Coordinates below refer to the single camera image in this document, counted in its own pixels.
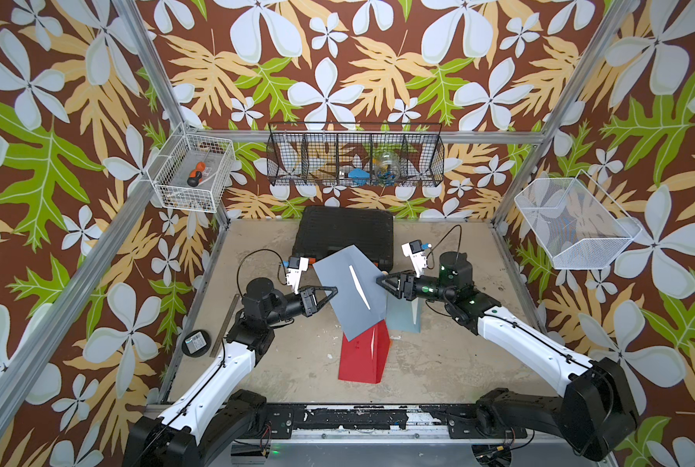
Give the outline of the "red envelope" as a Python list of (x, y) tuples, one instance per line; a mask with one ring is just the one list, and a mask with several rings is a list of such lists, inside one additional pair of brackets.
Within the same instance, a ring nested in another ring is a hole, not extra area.
[(338, 379), (350, 383), (380, 383), (390, 347), (390, 333), (384, 320), (351, 341), (343, 336)]

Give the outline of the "grey envelope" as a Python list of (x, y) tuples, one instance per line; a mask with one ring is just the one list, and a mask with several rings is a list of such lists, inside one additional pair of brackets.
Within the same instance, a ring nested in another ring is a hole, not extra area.
[(386, 291), (377, 283), (384, 275), (355, 245), (317, 261), (314, 269), (323, 286), (338, 289), (330, 304), (348, 341), (386, 318)]

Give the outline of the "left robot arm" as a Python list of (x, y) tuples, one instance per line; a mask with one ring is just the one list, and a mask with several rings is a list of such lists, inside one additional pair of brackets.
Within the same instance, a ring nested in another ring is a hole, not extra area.
[(203, 375), (156, 418), (131, 429), (124, 466), (209, 466), (234, 441), (267, 433), (267, 398), (237, 386), (266, 354), (277, 328), (311, 317), (338, 294), (311, 286), (285, 294), (269, 278), (246, 286), (242, 308)]

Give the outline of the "light blue envelope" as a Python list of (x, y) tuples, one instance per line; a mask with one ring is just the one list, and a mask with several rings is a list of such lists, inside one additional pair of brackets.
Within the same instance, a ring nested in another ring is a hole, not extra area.
[(406, 301), (392, 295), (386, 297), (386, 326), (395, 332), (421, 332), (421, 303)]

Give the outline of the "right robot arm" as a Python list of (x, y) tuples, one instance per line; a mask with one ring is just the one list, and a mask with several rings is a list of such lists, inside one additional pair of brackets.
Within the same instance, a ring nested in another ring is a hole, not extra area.
[(400, 300), (442, 303), (452, 321), (506, 350), (555, 390), (553, 396), (490, 391), (476, 403), (480, 432), (543, 432), (564, 439), (577, 455), (600, 461), (637, 429), (637, 404), (620, 365), (582, 355), (518, 319), (474, 284), (466, 254), (443, 253), (437, 276), (407, 270), (380, 274), (376, 282)]

